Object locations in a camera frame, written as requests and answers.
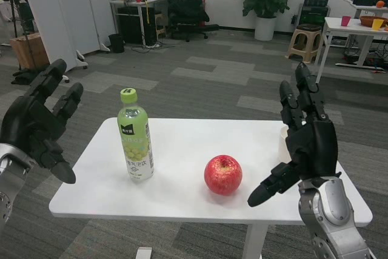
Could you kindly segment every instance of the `white plant pot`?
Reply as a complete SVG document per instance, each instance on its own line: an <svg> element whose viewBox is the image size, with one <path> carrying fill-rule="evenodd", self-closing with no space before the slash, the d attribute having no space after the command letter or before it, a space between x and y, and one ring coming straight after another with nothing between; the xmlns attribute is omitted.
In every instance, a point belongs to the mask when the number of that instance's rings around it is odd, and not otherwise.
<svg viewBox="0 0 388 259"><path fill-rule="evenodd" d="M271 41L275 31L276 18L256 18L255 39Z"/></svg>

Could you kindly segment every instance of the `yellow cup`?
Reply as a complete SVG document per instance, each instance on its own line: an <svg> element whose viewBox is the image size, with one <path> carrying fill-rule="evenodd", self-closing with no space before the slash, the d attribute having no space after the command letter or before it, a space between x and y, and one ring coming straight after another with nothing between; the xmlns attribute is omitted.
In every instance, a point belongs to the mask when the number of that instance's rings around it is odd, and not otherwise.
<svg viewBox="0 0 388 259"><path fill-rule="evenodd" d="M379 30L380 27L383 25L383 22L383 19L375 19L372 24L372 30Z"/></svg>

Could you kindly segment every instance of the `wooden stool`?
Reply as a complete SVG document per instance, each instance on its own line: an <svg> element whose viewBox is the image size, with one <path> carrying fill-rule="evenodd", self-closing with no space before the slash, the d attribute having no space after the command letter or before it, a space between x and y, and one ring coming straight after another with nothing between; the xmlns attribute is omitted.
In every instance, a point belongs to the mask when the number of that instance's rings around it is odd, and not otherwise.
<svg viewBox="0 0 388 259"><path fill-rule="evenodd" d="M318 53L319 41L321 40L321 27L315 24L298 25L294 31L286 58L290 55L303 57L303 62L310 63Z"/></svg>
<svg viewBox="0 0 388 259"><path fill-rule="evenodd" d="M162 28L160 30L158 30L158 20L161 20L163 21L164 20L164 15L163 13L158 13L157 15L155 15L155 24L156 24L156 37L159 39L159 35L160 34L164 34L165 36L167 36L167 33L166 33L166 27L162 24L162 25L159 25L159 27L161 26Z"/></svg>

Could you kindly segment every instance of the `pink cup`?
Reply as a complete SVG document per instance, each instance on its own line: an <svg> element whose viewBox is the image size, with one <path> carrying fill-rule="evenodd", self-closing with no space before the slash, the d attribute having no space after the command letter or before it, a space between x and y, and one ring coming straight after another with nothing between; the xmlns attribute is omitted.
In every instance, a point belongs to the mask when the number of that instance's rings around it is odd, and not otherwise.
<svg viewBox="0 0 388 259"><path fill-rule="evenodd" d="M341 26L342 27L347 27L347 25L349 24L350 19L351 19L350 16L343 16L342 17L342 21L341 21Z"/></svg>

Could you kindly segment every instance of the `white partition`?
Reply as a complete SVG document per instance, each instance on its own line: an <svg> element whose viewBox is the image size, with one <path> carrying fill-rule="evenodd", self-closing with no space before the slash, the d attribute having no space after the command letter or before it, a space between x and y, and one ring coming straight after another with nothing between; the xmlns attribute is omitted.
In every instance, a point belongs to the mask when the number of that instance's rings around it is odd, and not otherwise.
<svg viewBox="0 0 388 259"><path fill-rule="evenodd" d="M61 0L28 0L50 62L63 59L76 67L76 50L62 13Z"/></svg>
<svg viewBox="0 0 388 259"><path fill-rule="evenodd" d="M61 5L75 49L82 54L99 50L90 0L61 0Z"/></svg>
<svg viewBox="0 0 388 259"><path fill-rule="evenodd" d="M116 33L109 1L110 0L90 0L92 3L99 42L104 45L110 45L109 35Z"/></svg>

